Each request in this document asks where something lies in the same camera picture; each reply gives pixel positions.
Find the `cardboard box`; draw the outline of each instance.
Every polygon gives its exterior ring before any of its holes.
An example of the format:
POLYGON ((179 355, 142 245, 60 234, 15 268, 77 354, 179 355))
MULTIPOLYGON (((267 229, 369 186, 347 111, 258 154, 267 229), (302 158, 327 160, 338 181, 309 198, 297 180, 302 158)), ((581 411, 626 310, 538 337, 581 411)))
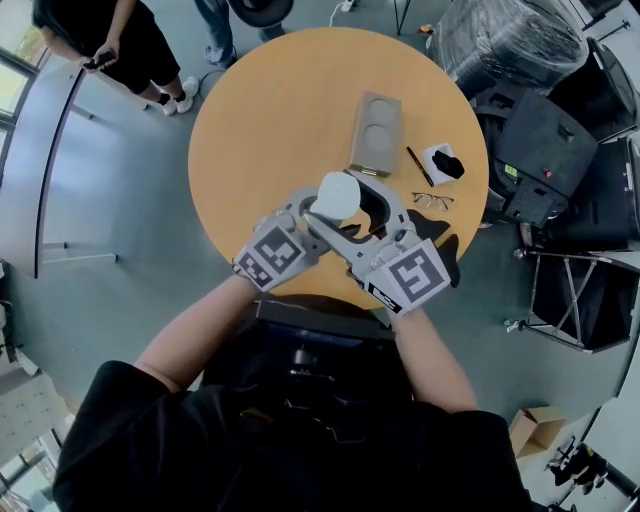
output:
POLYGON ((509 427, 509 437, 516 459, 553 448, 566 421, 556 407, 520 409, 509 427))

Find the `window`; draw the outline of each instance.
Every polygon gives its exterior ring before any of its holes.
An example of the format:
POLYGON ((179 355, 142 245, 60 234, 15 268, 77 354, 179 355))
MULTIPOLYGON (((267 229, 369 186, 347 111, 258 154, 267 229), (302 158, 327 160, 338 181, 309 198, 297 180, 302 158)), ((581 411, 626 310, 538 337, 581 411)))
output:
POLYGON ((44 510, 58 512, 55 504, 51 503, 56 466, 46 442, 50 435, 47 433, 38 438, 0 468, 0 511, 28 512, 36 508, 32 505, 43 506, 50 502, 44 510))
POLYGON ((0 0, 0 47, 38 66, 46 46, 40 32, 31 25, 31 0, 0 0))
POLYGON ((46 46, 31 25, 31 0, 0 0, 0 183, 11 134, 46 46))
POLYGON ((28 78, 0 62, 0 113, 13 116, 27 86, 28 78))

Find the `round wooden table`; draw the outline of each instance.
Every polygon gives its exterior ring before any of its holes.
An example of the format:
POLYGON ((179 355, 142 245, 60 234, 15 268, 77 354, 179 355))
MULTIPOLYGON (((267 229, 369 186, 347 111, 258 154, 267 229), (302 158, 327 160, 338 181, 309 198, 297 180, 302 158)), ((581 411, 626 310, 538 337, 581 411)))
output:
MULTIPOLYGON (((462 256, 480 224, 489 179, 484 139, 471 106, 444 71, 406 44, 365 30, 320 28, 288 34, 242 57, 198 114, 189 150, 191 194, 211 242, 229 261, 260 217, 297 188, 319 186, 327 172, 347 165, 364 91, 402 101, 396 171, 384 183, 407 208, 413 207, 412 192, 454 198, 446 212, 419 211, 451 224, 460 240, 458 259, 462 256), (451 144, 465 174, 432 189, 405 147, 421 157, 425 148, 444 142, 451 144)), ((344 276, 346 269, 330 252, 274 293, 326 295, 380 307, 344 276)))

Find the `smartphone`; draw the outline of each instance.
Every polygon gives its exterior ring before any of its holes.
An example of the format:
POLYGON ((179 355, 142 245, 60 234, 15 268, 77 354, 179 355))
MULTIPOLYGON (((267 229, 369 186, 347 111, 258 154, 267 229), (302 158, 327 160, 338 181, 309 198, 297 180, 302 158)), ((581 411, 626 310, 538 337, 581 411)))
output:
POLYGON ((91 60, 90 62, 87 62, 84 67, 86 69, 96 69, 100 66, 104 66, 107 62, 110 62, 115 58, 116 54, 109 50, 107 52, 101 53, 97 61, 91 60))

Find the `plastic wrap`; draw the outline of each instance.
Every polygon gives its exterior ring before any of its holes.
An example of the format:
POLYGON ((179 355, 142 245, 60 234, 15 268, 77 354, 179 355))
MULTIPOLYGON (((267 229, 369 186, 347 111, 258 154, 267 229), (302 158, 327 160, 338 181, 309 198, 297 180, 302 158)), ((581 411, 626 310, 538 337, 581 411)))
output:
POLYGON ((455 0, 427 53, 471 98, 499 79, 546 95, 588 52, 586 37, 558 0, 455 0))

